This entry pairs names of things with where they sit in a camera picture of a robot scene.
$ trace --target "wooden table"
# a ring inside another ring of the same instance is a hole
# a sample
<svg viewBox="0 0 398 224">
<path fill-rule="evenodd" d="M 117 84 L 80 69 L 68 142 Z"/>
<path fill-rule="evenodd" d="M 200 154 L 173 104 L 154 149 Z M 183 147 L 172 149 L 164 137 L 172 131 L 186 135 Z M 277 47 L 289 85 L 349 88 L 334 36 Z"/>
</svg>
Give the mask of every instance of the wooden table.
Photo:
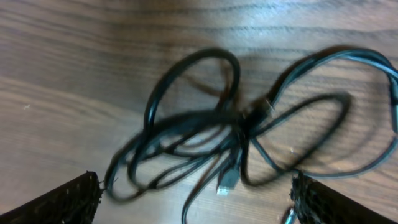
<svg viewBox="0 0 398 224">
<path fill-rule="evenodd" d="M 103 177 L 112 155 L 141 129 L 156 81 L 183 56 L 209 46 L 237 55 L 243 108 L 266 93 L 286 66 L 331 45 L 369 47 L 397 65 L 397 9 L 394 0 L 1 0 L 0 213 L 86 170 Z M 159 117 L 213 107 L 224 85 L 220 74 L 227 72 L 217 60 L 199 63 L 167 92 Z M 285 92 L 275 113 L 327 91 L 355 97 L 349 120 L 306 169 L 351 169 L 385 149 L 393 135 L 386 81 L 365 65 L 333 62 Z M 273 156 L 293 158 L 335 111 L 331 103 L 317 105 L 260 140 Z M 161 159 L 140 174 L 145 179 L 172 162 Z M 366 175 L 323 183 L 398 220 L 397 163 L 395 153 Z M 267 170 L 252 150 L 250 173 Z M 202 172 L 128 205 L 103 197 L 95 223 L 179 223 Z M 119 176 L 119 188 L 128 190 L 125 173 Z M 292 203 L 290 178 L 261 189 L 239 183 L 228 197 L 217 197 L 212 182 L 188 221 L 279 223 Z"/>
</svg>

